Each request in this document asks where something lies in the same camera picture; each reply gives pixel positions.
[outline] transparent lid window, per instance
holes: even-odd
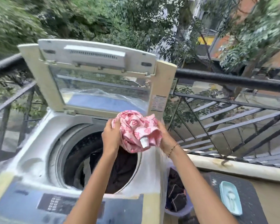
[[[147,114],[150,81],[99,72],[49,67],[63,101],[82,108]]]

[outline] lid hinge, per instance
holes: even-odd
[[[77,114],[77,111],[66,109],[66,110],[64,110],[64,113],[67,114],[67,115],[75,116]]]

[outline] purple bucket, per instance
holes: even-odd
[[[167,165],[167,171],[168,171],[168,173],[169,173],[169,171],[170,171],[170,168],[172,168],[172,169],[174,169],[174,170],[177,171],[176,167],[173,165],[172,162],[169,162],[168,165]],[[176,216],[176,217],[183,217],[183,216],[189,214],[189,213],[192,211],[192,209],[193,209],[193,204],[192,204],[192,202],[191,202],[191,200],[190,200],[190,197],[189,197],[187,191],[186,191],[186,196],[187,196],[187,204],[186,204],[186,206],[185,206],[183,209],[181,209],[181,210],[178,211],[178,212],[173,212],[173,211],[169,211],[169,210],[167,210],[167,209],[165,208],[165,212],[166,212],[167,214],[169,214],[169,215],[173,215],[173,216]]]

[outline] forearm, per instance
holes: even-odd
[[[95,224],[116,154],[103,154],[65,224]]]
[[[238,224],[180,146],[170,154],[200,224]]]

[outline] bracelet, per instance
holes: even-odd
[[[169,152],[169,154],[168,154],[168,158],[169,158],[169,156],[170,156],[172,150],[173,150],[177,145],[178,145],[178,143],[170,149],[170,152]]]

